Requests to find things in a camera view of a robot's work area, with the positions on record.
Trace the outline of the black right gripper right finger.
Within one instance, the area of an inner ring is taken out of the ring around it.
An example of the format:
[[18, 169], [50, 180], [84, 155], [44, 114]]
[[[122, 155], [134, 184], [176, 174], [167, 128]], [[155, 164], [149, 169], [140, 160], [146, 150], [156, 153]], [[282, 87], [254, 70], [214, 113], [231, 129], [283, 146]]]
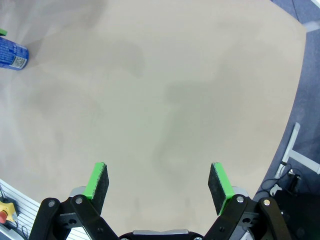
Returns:
[[254, 240], [291, 240], [291, 234], [277, 202], [263, 197], [258, 202], [236, 194], [220, 162], [210, 166], [208, 187], [217, 219], [205, 240], [229, 240], [236, 227], [247, 229]]

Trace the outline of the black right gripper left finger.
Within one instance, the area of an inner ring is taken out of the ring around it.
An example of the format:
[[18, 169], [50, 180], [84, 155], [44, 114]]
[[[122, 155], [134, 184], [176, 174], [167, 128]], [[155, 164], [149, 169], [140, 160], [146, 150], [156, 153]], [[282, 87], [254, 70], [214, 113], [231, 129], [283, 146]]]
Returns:
[[64, 202], [48, 197], [38, 209], [30, 240], [65, 240], [71, 229], [82, 227], [91, 240], [116, 240], [118, 236], [101, 217], [109, 177], [107, 165], [97, 162], [87, 186]]

